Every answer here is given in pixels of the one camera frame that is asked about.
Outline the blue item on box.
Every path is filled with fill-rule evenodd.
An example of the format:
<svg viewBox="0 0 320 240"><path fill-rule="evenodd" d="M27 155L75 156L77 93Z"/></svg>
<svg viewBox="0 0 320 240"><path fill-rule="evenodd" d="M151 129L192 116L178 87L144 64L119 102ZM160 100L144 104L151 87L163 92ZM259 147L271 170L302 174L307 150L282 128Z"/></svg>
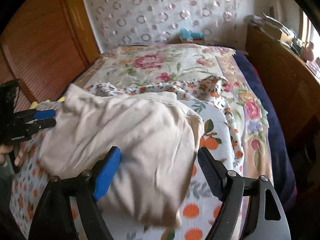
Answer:
<svg viewBox="0 0 320 240"><path fill-rule="evenodd" d="M182 28L180 30L180 40L182 43L193 43L198 45L204 45L203 33L193 33L188 29Z"/></svg>

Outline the circle pattern sheer curtain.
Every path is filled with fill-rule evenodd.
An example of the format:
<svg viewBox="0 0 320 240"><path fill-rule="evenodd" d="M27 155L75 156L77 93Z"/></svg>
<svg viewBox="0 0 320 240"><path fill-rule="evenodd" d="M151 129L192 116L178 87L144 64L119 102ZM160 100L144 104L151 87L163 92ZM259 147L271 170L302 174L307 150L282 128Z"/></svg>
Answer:
<svg viewBox="0 0 320 240"><path fill-rule="evenodd" d="M181 32L206 45L236 47L242 0L83 0L100 51L178 43Z"/></svg>

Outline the cream beige garment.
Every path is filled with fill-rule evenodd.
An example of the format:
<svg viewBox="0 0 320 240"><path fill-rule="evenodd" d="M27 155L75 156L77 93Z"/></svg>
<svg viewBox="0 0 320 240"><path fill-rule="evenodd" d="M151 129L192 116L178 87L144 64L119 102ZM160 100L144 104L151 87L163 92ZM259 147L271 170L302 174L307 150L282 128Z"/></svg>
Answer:
<svg viewBox="0 0 320 240"><path fill-rule="evenodd" d="M70 85L39 163L51 175L72 178L116 146L121 162L99 206L143 224L178 227L203 132L202 118L175 93L100 97Z"/></svg>

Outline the wooden wardrobe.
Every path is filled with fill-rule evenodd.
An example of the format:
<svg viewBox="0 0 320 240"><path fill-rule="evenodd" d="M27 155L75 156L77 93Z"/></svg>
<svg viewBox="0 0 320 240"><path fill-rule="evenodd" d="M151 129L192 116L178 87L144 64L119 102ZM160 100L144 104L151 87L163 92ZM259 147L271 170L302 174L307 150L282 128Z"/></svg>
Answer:
<svg viewBox="0 0 320 240"><path fill-rule="evenodd" d="M26 0L1 34L1 83L19 80L16 111L56 101L99 54L83 0Z"/></svg>

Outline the floral quilt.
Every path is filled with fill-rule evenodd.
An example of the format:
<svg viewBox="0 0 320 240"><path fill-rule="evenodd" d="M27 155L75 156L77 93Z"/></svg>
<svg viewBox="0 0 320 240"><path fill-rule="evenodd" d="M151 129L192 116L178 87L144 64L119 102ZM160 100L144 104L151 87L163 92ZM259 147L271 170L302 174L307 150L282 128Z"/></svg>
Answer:
<svg viewBox="0 0 320 240"><path fill-rule="evenodd" d="M267 110L238 67L236 51L193 44L117 47L75 83L116 95L169 91L203 119L200 145L244 176L272 176Z"/></svg>

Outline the yellow cloth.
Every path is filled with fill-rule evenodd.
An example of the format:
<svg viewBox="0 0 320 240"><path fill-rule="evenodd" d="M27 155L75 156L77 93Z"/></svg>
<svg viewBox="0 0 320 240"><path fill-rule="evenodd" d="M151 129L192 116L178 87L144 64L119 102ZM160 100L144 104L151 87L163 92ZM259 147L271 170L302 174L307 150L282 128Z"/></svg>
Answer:
<svg viewBox="0 0 320 240"><path fill-rule="evenodd" d="M59 98L59 99L57 100L57 102L64 102L65 99L66 99L66 97L63 96L63 97ZM50 102L52 102L52 101L48 99L48 100L46 100L46 101L43 101L42 103L50 103ZM40 104L39 102L34 101L34 102L31 103L31 105L29 106L28 109L35 109L39 104Z"/></svg>

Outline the navy blue blanket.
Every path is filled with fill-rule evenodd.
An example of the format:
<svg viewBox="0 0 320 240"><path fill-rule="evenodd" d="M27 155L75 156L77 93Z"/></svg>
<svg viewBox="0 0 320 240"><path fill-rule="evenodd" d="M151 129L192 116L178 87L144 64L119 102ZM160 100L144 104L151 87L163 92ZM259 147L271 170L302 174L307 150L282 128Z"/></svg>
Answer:
<svg viewBox="0 0 320 240"><path fill-rule="evenodd" d="M295 175L287 154L284 135L276 111L268 97L255 68L243 52L236 51L234 59L244 75L253 93L261 100L262 106L268 111L269 123L268 142L271 150L273 182L276 193L284 210L288 210L297 196Z"/></svg>

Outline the wooden sideboard cabinet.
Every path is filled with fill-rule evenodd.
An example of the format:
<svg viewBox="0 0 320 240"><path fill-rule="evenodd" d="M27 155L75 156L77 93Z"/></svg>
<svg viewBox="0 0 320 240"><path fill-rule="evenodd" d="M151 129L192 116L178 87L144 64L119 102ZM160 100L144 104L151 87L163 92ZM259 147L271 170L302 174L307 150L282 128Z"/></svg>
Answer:
<svg viewBox="0 0 320 240"><path fill-rule="evenodd" d="M300 57L251 25L245 50L290 143L312 118L319 119L319 79Z"/></svg>

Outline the clutter pile on cabinet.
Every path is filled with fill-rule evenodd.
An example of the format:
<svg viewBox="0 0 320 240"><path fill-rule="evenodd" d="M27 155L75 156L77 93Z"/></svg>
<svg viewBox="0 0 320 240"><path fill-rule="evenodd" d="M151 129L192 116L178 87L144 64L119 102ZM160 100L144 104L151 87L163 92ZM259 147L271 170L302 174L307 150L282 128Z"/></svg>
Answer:
<svg viewBox="0 0 320 240"><path fill-rule="evenodd" d="M297 40L295 33L275 18L265 14L262 17L252 15L249 25L260 30L273 40L278 41L296 55L299 55L299 51L294 46L294 42Z"/></svg>

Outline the pink figurine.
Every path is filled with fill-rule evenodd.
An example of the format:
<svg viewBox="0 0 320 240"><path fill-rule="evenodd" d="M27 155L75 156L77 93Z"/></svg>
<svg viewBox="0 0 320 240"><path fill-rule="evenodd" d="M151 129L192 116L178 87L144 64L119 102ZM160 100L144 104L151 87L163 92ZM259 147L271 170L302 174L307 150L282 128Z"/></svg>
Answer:
<svg viewBox="0 0 320 240"><path fill-rule="evenodd" d="M313 61L315 59L314 53L314 44L312 42L308 42L306 46L302 47L300 57L306 61Z"/></svg>

